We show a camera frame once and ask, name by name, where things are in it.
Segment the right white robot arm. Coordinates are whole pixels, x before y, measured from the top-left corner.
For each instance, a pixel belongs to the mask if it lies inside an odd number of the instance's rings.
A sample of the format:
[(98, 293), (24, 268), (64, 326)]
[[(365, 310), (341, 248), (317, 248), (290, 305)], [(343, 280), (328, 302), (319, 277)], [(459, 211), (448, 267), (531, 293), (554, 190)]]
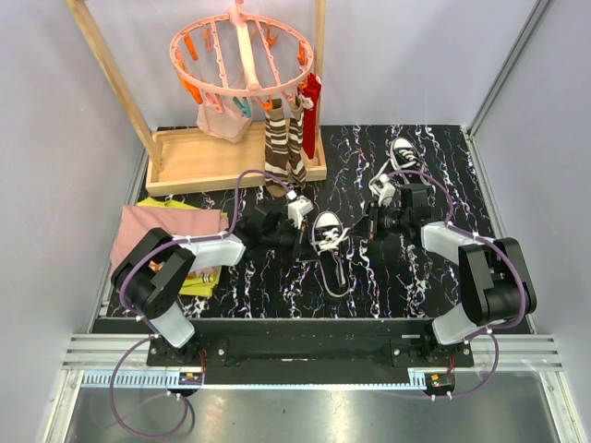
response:
[(452, 345), (487, 327), (510, 329), (536, 310), (537, 295), (517, 240), (491, 239), (435, 221), (423, 184), (401, 186), (398, 207), (390, 207), (391, 201), (370, 202), (356, 224), (358, 234), (368, 240), (400, 234), (459, 270), (460, 303), (430, 321), (422, 334), (418, 346), (425, 363), (441, 365), (451, 357)]

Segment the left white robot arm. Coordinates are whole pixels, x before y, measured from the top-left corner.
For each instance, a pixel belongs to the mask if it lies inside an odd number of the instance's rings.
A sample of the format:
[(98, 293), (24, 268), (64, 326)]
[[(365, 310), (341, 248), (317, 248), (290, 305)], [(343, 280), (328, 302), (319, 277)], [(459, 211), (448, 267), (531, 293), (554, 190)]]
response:
[(217, 234), (174, 237), (160, 227), (152, 228), (115, 268), (111, 281), (123, 303), (168, 342), (167, 354), (179, 365), (190, 365), (199, 356), (199, 343), (177, 302), (189, 274), (232, 267), (258, 245), (293, 249), (305, 220), (294, 210), (285, 214), (252, 210)]

